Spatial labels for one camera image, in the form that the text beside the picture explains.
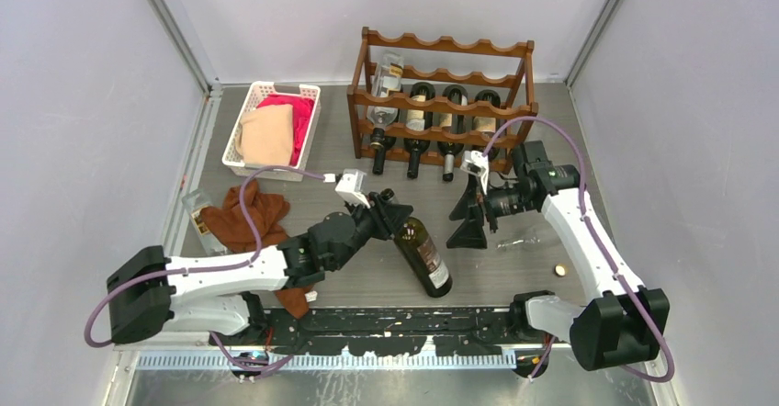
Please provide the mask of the clear bottle brown label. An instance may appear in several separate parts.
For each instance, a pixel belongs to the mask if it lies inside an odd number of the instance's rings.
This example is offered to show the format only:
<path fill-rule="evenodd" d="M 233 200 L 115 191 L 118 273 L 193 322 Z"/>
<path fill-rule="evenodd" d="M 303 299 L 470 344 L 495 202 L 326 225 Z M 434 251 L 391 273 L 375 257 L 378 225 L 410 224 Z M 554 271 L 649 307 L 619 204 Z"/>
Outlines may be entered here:
<path fill-rule="evenodd" d="M 385 98 L 402 89 L 404 59 L 395 52 L 385 52 L 374 73 L 371 95 Z M 387 106 L 369 106 L 367 119 L 375 128 L 385 129 L 398 117 L 398 109 Z"/>

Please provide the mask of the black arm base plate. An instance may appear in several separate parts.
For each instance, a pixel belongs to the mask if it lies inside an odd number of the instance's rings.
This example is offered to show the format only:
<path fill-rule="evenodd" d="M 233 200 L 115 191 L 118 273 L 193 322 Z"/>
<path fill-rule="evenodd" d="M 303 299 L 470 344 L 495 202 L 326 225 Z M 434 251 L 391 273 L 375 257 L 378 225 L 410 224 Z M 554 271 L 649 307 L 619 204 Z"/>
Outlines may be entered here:
<path fill-rule="evenodd" d="M 269 346 L 280 354 L 419 355 L 431 342 L 437 356 L 495 355 L 511 345 L 543 347 L 549 335 L 522 329 L 505 307 L 312 309 L 296 319 L 270 309 L 225 346 Z"/>

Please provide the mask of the dark wine bottle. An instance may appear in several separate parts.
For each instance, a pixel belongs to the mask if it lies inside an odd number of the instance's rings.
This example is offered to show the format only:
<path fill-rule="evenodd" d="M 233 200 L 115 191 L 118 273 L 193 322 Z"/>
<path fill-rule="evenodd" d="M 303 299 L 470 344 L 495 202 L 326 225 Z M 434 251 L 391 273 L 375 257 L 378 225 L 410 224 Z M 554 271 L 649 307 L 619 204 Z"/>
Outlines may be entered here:
<path fill-rule="evenodd" d="M 456 105 L 463 106 L 468 103 L 468 93 L 461 85 L 448 86 L 444 90 L 444 96 Z M 439 127 L 446 133 L 463 133 L 465 131 L 464 117 L 456 114 L 441 114 Z M 452 182 L 454 179 L 455 160 L 463 150 L 464 144 L 439 141 L 437 148 L 444 157 L 442 180 L 447 183 Z"/>

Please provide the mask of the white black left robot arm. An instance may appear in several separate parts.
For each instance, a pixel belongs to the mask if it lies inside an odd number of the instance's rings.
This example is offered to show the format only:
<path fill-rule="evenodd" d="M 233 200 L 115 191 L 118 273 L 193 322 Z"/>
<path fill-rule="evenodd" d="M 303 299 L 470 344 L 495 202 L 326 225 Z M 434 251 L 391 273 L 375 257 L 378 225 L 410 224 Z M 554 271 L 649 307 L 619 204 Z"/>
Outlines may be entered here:
<path fill-rule="evenodd" d="M 246 344 L 268 330 L 258 291 L 306 288 L 341 270 L 369 240 L 394 238 L 413 207 L 370 193 L 300 235 L 258 252 L 210 258 L 139 250 L 107 279 L 110 339 L 135 344 L 160 332 L 218 333 Z"/>

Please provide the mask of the dark bottle white label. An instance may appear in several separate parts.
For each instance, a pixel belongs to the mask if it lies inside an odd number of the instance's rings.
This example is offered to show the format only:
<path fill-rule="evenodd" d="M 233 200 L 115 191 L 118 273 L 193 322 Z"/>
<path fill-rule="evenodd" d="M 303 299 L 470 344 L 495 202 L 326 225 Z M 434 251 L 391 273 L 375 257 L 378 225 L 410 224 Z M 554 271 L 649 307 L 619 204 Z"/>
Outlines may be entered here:
<path fill-rule="evenodd" d="M 426 82 L 418 82 L 412 86 L 411 99 L 414 101 L 427 101 L 435 97 L 435 88 Z M 410 108 L 406 112 L 405 127 L 407 130 L 423 131 L 432 126 L 433 113 L 421 109 Z M 422 155 L 429 149 L 429 140 L 405 138 L 404 149 L 409 154 L 407 177 L 415 179 L 419 174 Z"/>

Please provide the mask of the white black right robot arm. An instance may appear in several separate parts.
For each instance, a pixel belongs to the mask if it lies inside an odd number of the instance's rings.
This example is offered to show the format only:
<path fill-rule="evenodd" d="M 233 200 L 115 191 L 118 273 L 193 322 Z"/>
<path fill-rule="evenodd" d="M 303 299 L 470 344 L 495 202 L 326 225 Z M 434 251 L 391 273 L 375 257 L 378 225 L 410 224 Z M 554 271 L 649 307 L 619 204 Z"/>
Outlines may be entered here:
<path fill-rule="evenodd" d="M 663 338 L 670 302 L 660 288 L 649 289 L 621 258 L 589 210 L 592 202 L 579 170 L 554 165 L 541 141 L 522 143 L 512 153 L 516 178 L 493 187 L 488 159 L 466 151 L 462 170 L 466 189 L 449 215 L 459 226 L 449 249 L 487 248 L 486 231 L 497 231 L 501 217 L 540 213 L 557 234 L 574 264 L 588 302 L 578 306 L 550 290 L 517 294 L 508 324 L 513 336 L 530 343 L 542 333 L 570 345 L 588 371 L 608 367 L 631 370 L 670 350 Z"/>

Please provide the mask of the green bottle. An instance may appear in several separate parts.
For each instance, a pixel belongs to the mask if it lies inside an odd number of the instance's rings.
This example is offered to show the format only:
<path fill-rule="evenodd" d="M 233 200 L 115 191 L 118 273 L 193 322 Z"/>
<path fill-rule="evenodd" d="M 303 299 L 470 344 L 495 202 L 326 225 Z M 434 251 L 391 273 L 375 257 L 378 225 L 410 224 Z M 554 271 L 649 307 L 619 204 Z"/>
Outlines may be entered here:
<path fill-rule="evenodd" d="M 393 231 L 393 241 L 431 298 L 442 298 L 453 286 L 453 278 L 425 225 L 410 216 Z"/>

